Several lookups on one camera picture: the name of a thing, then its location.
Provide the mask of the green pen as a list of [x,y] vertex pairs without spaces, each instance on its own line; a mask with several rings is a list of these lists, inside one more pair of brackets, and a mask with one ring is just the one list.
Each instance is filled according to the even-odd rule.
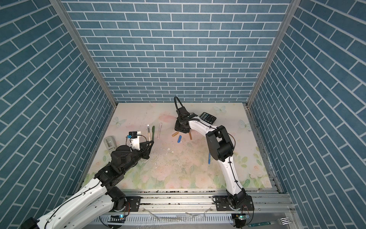
[[151,139],[154,140],[155,126],[152,126]]

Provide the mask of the pink pen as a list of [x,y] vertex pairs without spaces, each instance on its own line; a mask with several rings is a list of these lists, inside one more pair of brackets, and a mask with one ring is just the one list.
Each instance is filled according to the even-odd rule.
[[161,131],[162,131],[163,123],[160,123],[159,130],[158,130],[158,137],[157,139],[160,139]]

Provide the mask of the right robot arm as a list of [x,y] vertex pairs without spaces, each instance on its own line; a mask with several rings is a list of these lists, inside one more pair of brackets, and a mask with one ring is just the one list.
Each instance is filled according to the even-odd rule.
[[185,107],[176,108],[177,121],[174,129],[181,133],[195,130],[206,137],[211,157],[218,161],[226,182],[227,201],[235,210],[246,208],[254,211],[253,200],[238,179],[234,167],[234,144],[224,126],[214,126],[216,117],[204,112],[201,116],[188,112]]

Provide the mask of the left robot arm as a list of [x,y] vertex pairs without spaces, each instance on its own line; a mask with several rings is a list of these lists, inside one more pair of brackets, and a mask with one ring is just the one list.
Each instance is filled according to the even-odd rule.
[[49,213],[28,218],[22,229],[81,229],[112,210],[129,213],[131,204],[117,187],[127,171],[140,159],[149,159],[154,142],[145,141],[139,149],[127,145],[112,152],[112,160],[100,169],[83,188]]

